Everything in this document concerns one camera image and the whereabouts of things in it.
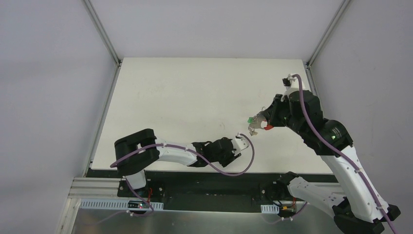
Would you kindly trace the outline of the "keyring bunch with tags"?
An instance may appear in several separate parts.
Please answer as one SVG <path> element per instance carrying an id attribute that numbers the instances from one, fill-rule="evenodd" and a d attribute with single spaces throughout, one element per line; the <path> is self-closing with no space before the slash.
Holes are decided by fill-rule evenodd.
<path id="1" fill-rule="evenodd" d="M 271 117 L 270 107 L 263 107 L 255 116 L 248 119 L 248 130 L 251 136 L 257 135 L 257 129 L 271 130 L 273 126 L 268 122 Z"/>

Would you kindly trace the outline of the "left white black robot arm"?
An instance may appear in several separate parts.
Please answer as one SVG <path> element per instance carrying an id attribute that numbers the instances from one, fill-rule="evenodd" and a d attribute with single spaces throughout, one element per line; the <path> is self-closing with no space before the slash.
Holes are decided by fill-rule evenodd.
<path id="1" fill-rule="evenodd" d="M 216 141 L 178 144 L 157 138 L 153 129 L 144 129 L 114 143 L 116 160 L 110 165 L 130 184 L 136 197 L 148 193 L 145 169 L 156 161 L 201 168 L 213 162 L 226 167 L 249 147 L 243 136 L 223 137 Z"/>

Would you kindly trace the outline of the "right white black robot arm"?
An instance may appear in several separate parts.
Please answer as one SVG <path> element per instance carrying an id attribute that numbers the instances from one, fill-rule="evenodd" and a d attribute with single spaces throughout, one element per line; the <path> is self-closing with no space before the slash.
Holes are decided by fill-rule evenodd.
<path id="1" fill-rule="evenodd" d="M 312 92 L 277 94 L 257 118 L 266 122 L 266 130 L 287 127 L 298 134 L 330 168 L 344 192 L 336 196 L 287 172 L 276 182 L 281 199 L 293 196 L 309 202 L 331 216 L 345 234 L 380 234 L 384 223 L 392 226 L 400 216 L 400 209 L 386 202 L 371 184 L 344 125 L 323 116 L 320 100 Z"/>

